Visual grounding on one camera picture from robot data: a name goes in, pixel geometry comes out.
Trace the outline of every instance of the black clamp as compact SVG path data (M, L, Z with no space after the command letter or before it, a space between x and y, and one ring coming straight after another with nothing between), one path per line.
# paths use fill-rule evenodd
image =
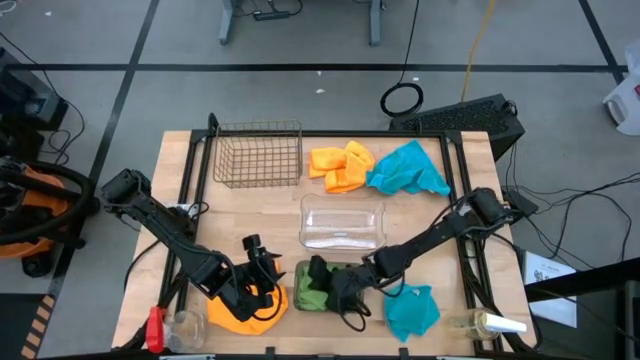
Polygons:
M411 360L411 356L409 356L409 349L399 348L398 352L400 353L400 360Z
M274 346L267 346L264 353L265 360L276 360L276 348Z

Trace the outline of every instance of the black floor stripe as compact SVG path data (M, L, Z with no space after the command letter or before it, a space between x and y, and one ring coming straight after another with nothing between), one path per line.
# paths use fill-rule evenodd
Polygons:
M124 103L127 100L127 95L129 95L129 90L131 89L133 76L136 72L136 65L140 61L140 56L142 55L144 44L147 41L147 36L149 35L149 30L151 29L151 24L153 23L153 18L156 15L159 2L160 0L151 0L151 3L149 4L147 15L144 18L140 34L138 35L138 40L136 41L136 46L133 49L133 54L131 54L131 59L127 66L127 72L125 73L122 84L120 85L120 90L118 91L118 95L116 96L116 100L113 104L113 109L111 110L109 122L102 134L102 139L98 146L98 152L96 153L93 166L91 167L91 172L89 173L89 178L93 181L97 182L100 178L100 174L102 173L102 168L104 167L104 163L107 159L107 154L109 153L111 141L113 140L113 135L116 132L116 127L118 126L118 121L120 120Z
M91 172L89 174L89 178L95 182L97 182L100 178L100 173L102 172L102 168L104 167L104 162L106 160L107 153L109 152L109 146L111 145L113 134L115 133L122 108L127 99L127 95L129 94L129 89L131 88L131 82L133 81L133 75L135 74L135 65L140 60L142 49L144 47L147 36L149 35L149 29L151 28L151 23L153 22L153 18L158 8L159 1L160 0L151 0L151 3L149 4L147 15L145 16L142 28L140 29L140 34L138 35L138 40L136 41L133 54L131 55L131 60L129 61L129 65L127 65L127 72L125 73L122 84L120 85L120 90L118 91L118 95L116 96L116 100L113 104L113 109L111 110L109 122L107 123L107 127L105 128L105 131L102 135L100 145L98 146L98 152L96 154L93 165L91 167ZM80 229L82 228L82 224L78 225L80 227L79 229L77 229L77 232L79 234ZM62 290L62 285L64 284L67 270L69 269L69 265L71 264L71 259L73 258L74 252L75 249L73 248L63 248L60 257L58 258L53 278L49 283L48 294L54 295L54 297L58 298L58 295Z
M591 31L593 35L596 37L596 41L598 42L598 46L600 47L600 51L602 51L602 55L604 55L604 59L607 61L607 64L611 68L611 73L613 74L613 78L616 80L618 84L620 84L624 80L624 76L622 76L622 70L620 66L618 66L618 62L616 61L616 57L611 52L611 48L607 43L607 40L602 33L602 29L600 29L600 25L598 24L598 20L596 20L596 16L591 9L591 5L587 0L578 0L580 2L580 7L582 7L582 11L584 15L587 17L587 22L591 27Z
M12 70L46 71L157 71L157 72L245 72L245 71L402 71L403 64L15 64ZM465 72L466 64L409 64L407 71ZM494 73L607 73L623 72L614 65L474 65L473 72Z

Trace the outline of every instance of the plastic bottle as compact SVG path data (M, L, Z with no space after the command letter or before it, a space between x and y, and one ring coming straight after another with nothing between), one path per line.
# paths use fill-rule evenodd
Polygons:
M154 354L169 348L177 353L197 352L207 338L207 322L203 314L193 311L178 311L173 317L163 320L166 309L151 308L147 321L146 342Z
M173 352L190 353L201 349L207 338L207 322L203 314L178 311L165 320L165 343Z
M500 333L523 333L527 325L506 319L489 309L469 309L449 319L451 331L457 336L466 336L474 340L492 340Z

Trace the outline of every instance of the gray floor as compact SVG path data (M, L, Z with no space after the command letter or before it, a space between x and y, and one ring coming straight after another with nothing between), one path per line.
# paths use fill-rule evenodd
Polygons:
M256 0L263 8L264 1ZM279 0L295 9L292 0ZM382 44L368 46L365 5L348 0L304 0L299 16L285 21L236 19L231 43L216 39L221 3L160 0L141 63L401 63L408 42L413 1L387 1ZM25 1L0 18L0 31L41 63L129 62L150 0ZM619 64L624 46L640 37L634 0L592 1L595 16ZM250 1L244 7L252 9ZM421 3L410 62L465 64L486 10L486 2L432 0ZM501 0L477 55L478 64L606 65L577 0ZM69 166L88 174L112 115L124 72L51 72L58 91L84 113L87 129L70 149ZM223 122L296 119L305 129L385 129L380 95L398 72L137 72L107 154L99 184L124 167L151 175L162 133L201 128L213 111ZM408 73L425 91L423 109L459 100L461 72ZM589 188L637 170L640 142L615 131L600 105L615 86L602 73L474 73L468 99L503 93L514 100L527 134L519 142L518 181L541 191ZM395 106L408 102L392 99ZM70 113L63 127L79 130ZM501 174L507 159L498 163ZM640 188L607 191L633 218L640 216ZM536 221L555 241L560 211ZM600 199L576 204L564 247L592 265L619 258L624 219ZM632 229L627 257L640 256ZM543 255L547 250L525 224L513 229L516 243ZM136 233L110 216L90 219L88 246L76 252L45 337L41 356L105 351L122 300L122 281ZM584 267L575 262L578 269ZM0 262L0 291L46 291L48 278L27 279L17 261ZM613 297L580 298L613 319ZM613 335L579 311L579 329L542 322L547 351L565 347L611 358Z

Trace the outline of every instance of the clear glass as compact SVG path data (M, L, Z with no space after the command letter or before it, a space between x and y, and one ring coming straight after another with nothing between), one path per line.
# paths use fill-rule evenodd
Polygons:
M484 341L497 338L498 332L486 328L485 314L493 314L493 312L489 309L478 308L454 314L448 320L450 332L456 337L464 336L474 340Z
M197 352L207 338L207 322L204 314L178 311L172 319L165 320L167 347L174 352Z

